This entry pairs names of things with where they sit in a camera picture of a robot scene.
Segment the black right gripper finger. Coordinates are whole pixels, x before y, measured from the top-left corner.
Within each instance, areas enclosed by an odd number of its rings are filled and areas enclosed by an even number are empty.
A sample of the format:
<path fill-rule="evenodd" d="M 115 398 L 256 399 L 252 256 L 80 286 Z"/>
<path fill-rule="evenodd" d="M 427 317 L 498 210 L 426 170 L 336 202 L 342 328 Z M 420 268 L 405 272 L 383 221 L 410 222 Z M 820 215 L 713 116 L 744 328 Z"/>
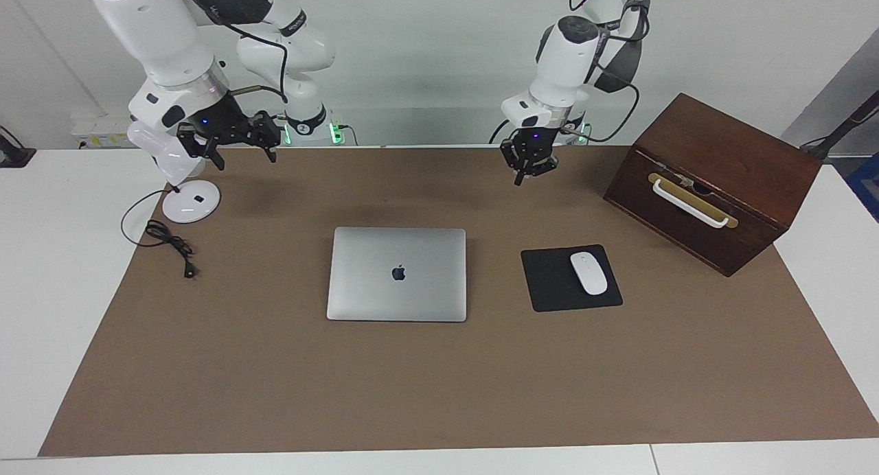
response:
<path fill-rule="evenodd" d="M 217 170 L 224 171 L 225 161 L 217 151 L 218 141 L 216 138 L 208 138 L 206 143 L 201 143 L 198 141 L 195 128 L 179 128 L 179 143 L 182 144 L 190 158 L 210 160 Z"/>
<path fill-rule="evenodd" d="M 277 162 L 277 147 L 282 142 L 282 132 L 272 115 L 258 111 L 250 118 L 250 140 L 252 146 L 266 153 L 271 163 Z"/>

